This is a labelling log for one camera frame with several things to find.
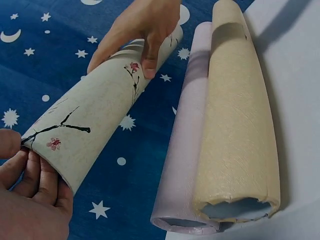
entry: black branch print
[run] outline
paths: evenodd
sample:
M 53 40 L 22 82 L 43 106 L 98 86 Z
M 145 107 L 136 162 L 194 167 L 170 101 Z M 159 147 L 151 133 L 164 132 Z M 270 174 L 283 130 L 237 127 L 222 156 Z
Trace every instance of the black branch print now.
M 175 41 L 176 41 L 176 44 L 178 44 L 178 43 L 179 43 L 179 42 L 178 42 L 178 39 L 177 39 L 177 38 L 173 39 L 172 34 L 170 34 L 170 48 L 172 47 L 172 41 L 173 41 L 173 40 L 175 40 Z
M 139 67 L 139 64 L 137 62 L 131 62 L 130 63 L 130 66 L 124 66 L 123 67 L 131 76 L 132 80 L 133 80 L 133 85 L 132 85 L 132 101 L 131 101 L 131 107 L 133 106 L 133 104 L 135 103 L 135 101 L 137 100 L 138 98 L 138 93 L 139 93 L 139 87 L 138 87 L 138 84 L 139 84 L 139 80 L 140 80 L 140 76 L 138 75 L 136 77 L 136 80 L 135 80 L 135 75 L 138 71 L 138 69 L 140 68 Z
M 33 149 L 33 148 L 32 148 L 32 145 L 33 145 L 34 141 L 36 140 L 36 137 L 37 137 L 39 134 L 44 133 L 44 132 L 49 132 L 49 131 L 51 131 L 51 130 L 53 130 L 53 129 L 62 128 L 62 127 L 63 127 L 63 128 L 69 128 L 69 129 L 77 129 L 77 130 L 79 130 L 79 131 L 87 132 L 87 133 L 89 134 L 89 133 L 91 132 L 90 127 L 82 127 L 82 126 L 74 126 L 74 125 L 65 124 L 66 121 L 68 120 L 68 118 L 71 116 L 71 114 L 73 114 L 74 111 L 77 110 L 79 107 L 80 107 L 80 106 L 77 106 L 72 112 L 70 112 L 70 113 L 62 120 L 62 122 L 60 122 L 59 125 L 53 125 L 53 126 L 47 127 L 47 128 L 45 128 L 45 129 L 43 129 L 43 130 L 41 130 L 41 131 L 36 131 L 36 130 L 34 130 L 35 133 L 32 134 L 32 135 L 30 135 L 30 136 L 28 136 L 28 137 L 26 137 L 26 138 L 24 138 L 24 139 L 21 141 L 21 145 L 24 145 L 26 142 L 31 141 L 31 149 Z

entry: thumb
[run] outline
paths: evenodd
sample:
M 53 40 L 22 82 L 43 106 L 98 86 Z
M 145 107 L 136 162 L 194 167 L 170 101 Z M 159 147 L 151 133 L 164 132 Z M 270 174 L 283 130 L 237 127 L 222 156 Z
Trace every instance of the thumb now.
M 141 65 L 146 79 L 153 79 L 156 75 L 159 48 L 163 42 L 157 34 L 149 34 L 144 42 Z
M 21 145 L 20 133 L 10 129 L 0 129 L 0 159 L 13 157 Z

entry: pink blossom print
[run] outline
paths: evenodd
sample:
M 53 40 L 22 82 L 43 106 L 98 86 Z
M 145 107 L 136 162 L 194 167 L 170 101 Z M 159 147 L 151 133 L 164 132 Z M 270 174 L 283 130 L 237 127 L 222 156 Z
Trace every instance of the pink blossom print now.
M 51 148 L 52 151 L 60 150 L 61 141 L 59 138 L 51 138 L 51 141 L 46 144 L 47 147 Z
M 130 63 L 130 68 L 133 70 L 133 72 L 135 73 L 136 71 L 138 71 L 139 69 L 139 65 L 136 62 L 131 62 Z

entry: finger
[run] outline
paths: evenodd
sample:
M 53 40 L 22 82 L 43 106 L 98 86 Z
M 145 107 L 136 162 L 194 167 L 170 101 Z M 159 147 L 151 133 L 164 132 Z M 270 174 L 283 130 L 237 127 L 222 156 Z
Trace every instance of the finger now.
M 22 180 L 13 188 L 12 191 L 21 196 L 32 198 L 38 191 L 40 174 L 40 156 L 34 151 L 29 151 L 28 161 L 26 163 Z
M 0 166 L 0 184 L 10 189 L 26 167 L 29 150 L 24 148 Z
M 87 73 L 89 74 L 92 72 L 111 55 L 115 54 L 122 45 L 131 41 L 136 36 L 136 33 L 127 31 L 126 29 L 123 29 L 123 27 L 111 27 L 109 32 L 99 43 L 97 50 L 93 53 L 87 68 Z
M 55 207 L 58 208 L 63 214 L 65 214 L 68 217 L 69 221 L 72 217 L 73 203 L 74 196 L 71 189 L 68 187 L 65 181 L 60 178 Z
M 40 158 L 40 165 L 39 190 L 32 199 L 41 204 L 54 205 L 58 194 L 58 173 L 42 157 Z
M 146 79 L 153 79 L 156 75 L 159 48 L 163 39 L 157 34 L 149 34 L 144 42 L 141 65 Z
M 0 159 L 13 157 L 21 145 L 20 133 L 11 129 L 0 129 Z

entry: pink wallpaper roll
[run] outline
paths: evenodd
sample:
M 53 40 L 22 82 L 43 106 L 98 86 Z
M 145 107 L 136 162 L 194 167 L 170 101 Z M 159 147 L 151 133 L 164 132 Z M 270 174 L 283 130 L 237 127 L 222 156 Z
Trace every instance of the pink wallpaper roll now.
M 196 216 L 192 207 L 203 131 L 211 28 L 211 22 L 203 22 L 194 32 L 179 106 L 150 219 L 155 226 L 170 232 L 208 235 L 219 230 L 219 223 Z

